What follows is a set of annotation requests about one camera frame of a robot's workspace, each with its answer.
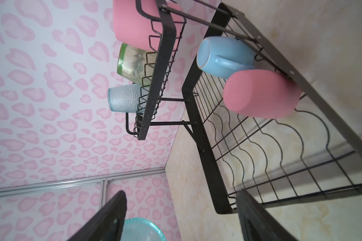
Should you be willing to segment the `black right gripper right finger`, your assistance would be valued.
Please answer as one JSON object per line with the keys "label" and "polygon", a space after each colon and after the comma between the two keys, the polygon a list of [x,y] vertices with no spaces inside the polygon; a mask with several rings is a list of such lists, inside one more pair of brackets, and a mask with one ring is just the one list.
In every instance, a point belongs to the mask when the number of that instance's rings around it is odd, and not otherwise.
{"label": "black right gripper right finger", "polygon": [[295,241],[245,189],[237,194],[237,212],[245,241]]}

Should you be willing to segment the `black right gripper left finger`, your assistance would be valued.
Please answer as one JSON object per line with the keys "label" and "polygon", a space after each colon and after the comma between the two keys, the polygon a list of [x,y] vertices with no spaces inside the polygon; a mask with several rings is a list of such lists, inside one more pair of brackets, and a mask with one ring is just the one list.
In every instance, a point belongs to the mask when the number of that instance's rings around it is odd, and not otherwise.
{"label": "black right gripper left finger", "polygon": [[124,191],[118,191],[80,230],[71,241],[119,241],[121,240],[127,212]]}

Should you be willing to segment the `teal translucent plastic cup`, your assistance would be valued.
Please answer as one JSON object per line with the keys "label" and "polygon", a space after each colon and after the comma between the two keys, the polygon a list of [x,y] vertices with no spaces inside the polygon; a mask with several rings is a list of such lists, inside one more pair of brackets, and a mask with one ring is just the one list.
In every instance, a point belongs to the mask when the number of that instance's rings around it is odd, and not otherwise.
{"label": "teal translucent plastic cup", "polygon": [[131,218],[124,222],[121,241],[166,241],[161,229],[150,220]]}

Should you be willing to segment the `pale teal cup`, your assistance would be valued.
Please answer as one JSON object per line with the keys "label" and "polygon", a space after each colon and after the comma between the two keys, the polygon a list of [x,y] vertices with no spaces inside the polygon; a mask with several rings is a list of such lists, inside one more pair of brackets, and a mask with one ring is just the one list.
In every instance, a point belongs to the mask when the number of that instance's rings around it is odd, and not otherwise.
{"label": "pale teal cup", "polygon": [[108,89],[108,104],[113,112],[144,113],[149,91],[138,84]]}

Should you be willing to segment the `pink plastic cup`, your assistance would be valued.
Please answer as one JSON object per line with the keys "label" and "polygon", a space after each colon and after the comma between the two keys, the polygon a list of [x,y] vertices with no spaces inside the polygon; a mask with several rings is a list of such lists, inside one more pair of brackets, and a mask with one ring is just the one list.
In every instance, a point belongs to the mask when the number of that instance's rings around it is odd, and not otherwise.
{"label": "pink plastic cup", "polygon": [[223,100],[235,113],[258,118],[288,116],[298,105],[302,90],[293,81],[269,70],[243,70],[232,74],[224,86]]}
{"label": "pink plastic cup", "polygon": [[[145,13],[159,18],[155,1],[141,1],[141,6]],[[180,37],[185,19],[175,13],[171,16],[176,37]],[[159,50],[162,23],[142,16],[136,9],[136,1],[113,1],[113,24],[116,39],[123,43],[120,54],[124,54],[128,45],[148,52]]]}

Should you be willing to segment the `green translucent plastic cup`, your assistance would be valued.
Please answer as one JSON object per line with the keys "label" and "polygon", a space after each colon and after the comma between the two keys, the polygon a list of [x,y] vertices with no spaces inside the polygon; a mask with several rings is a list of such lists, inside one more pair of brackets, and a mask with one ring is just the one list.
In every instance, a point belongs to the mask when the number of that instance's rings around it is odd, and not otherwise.
{"label": "green translucent plastic cup", "polygon": [[117,73],[149,90],[157,54],[126,43],[120,48]]}

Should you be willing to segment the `light blue ceramic mug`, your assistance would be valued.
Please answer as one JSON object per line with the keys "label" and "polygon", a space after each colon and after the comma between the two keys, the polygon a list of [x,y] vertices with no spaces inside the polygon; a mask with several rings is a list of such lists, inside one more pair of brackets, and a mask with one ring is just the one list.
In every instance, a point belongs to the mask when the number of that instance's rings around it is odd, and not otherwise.
{"label": "light blue ceramic mug", "polygon": [[202,71],[223,79],[237,71],[253,69],[256,53],[235,38],[212,36],[205,38],[196,56]]}

